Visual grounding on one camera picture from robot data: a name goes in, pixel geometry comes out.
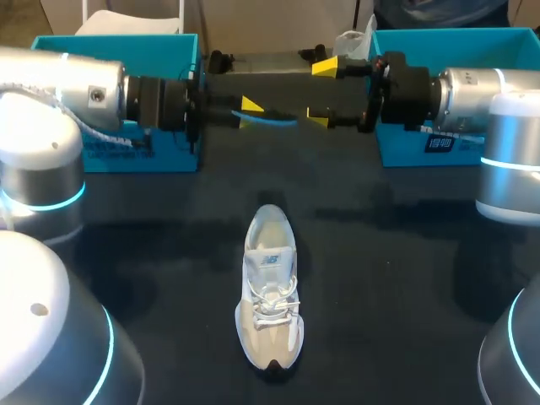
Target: sneaker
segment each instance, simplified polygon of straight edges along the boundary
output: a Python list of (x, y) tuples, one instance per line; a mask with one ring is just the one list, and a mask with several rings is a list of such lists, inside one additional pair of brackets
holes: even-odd
[(236, 331), (246, 357), (259, 370), (288, 369), (304, 342), (296, 286), (296, 244), (284, 212), (259, 208), (247, 231), (242, 298)]

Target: blue plastic bin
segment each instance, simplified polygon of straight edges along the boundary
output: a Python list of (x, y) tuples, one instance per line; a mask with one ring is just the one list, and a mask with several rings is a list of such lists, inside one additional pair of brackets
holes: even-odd
[[(404, 52), (410, 66), (426, 66), (432, 76), (445, 68), (540, 70), (540, 42), (523, 28), (376, 31), (370, 58), (386, 51)], [(456, 140), (447, 153), (425, 153), (427, 133), (379, 123), (376, 136), (386, 167), (480, 163), (482, 145), (467, 141)]]
[[(203, 82), (196, 35), (39, 36), (32, 49), (121, 61), (127, 74), (134, 76), (187, 78), (190, 71), (200, 70)], [(126, 138), (143, 136), (142, 129), (130, 121), (113, 134)], [(84, 168), (87, 173), (193, 172), (197, 170), (199, 151), (200, 141), (192, 154), (182, 132), (154, 130), (152, 152), (84, 135)]]

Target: shoe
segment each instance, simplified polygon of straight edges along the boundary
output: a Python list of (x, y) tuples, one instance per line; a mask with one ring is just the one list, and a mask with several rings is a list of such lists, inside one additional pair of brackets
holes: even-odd
[(247, 231), (242, 298), (236, 331), (246, 357), (259, 370), (288, 369), (304, 342), (296, 286), (296, 244), (284, 212), (259, 208)]

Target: white cable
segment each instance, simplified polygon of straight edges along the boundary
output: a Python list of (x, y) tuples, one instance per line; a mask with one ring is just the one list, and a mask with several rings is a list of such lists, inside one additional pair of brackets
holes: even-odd
[(64, 114), (69, 116), (72, 120), (74, 120), (77, 123), (77, 125), (81, 128), (82, 131), (88, 133), (91, 137), (97, 138), (101, 141), (108, 142), (108, 143), (116, 143), (119, 145), (125, 145), (129, 147), (133, 146), (133, 142), (131, 139), (105, 135), (104, 133), (101, 133), (99, 131), (96, 131), (92, 127), (89, 127), (84, 122), (82, 122), (71, 110), (69, 110), (69, 108), (67, 108), (64, 104), (62, 104), (62, 102), (58, 101), (58, 99), (54, 96), (54, 94), (51, 94), (46, 90), (39, 89), (34, 86), (26, 86), (24, 84), (17, 84), (17, 83), (0, 84), (0, 93), (4, 93), (8, 91), (16, 91), (16, 92), (26, 93), (28, 95), (33, 95), (34, 97), (37, 97), (39, 100), (44, 101), (51, 107), (56, 107), (60, 109), (60, 111), (62, 111)]

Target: label sticker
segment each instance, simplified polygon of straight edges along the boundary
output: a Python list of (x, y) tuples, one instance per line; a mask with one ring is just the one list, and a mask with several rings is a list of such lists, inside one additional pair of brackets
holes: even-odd
[(424, 152), (426, 154), (444, 154), (450, 152), (453, 146), (454, 138), (432, 134), (429, 135)]
[(85, 142), (84, 153), (88, 159), (152, 159), (155, 153), (152, 150), (136, 150), (126, 145), (106, 142)]

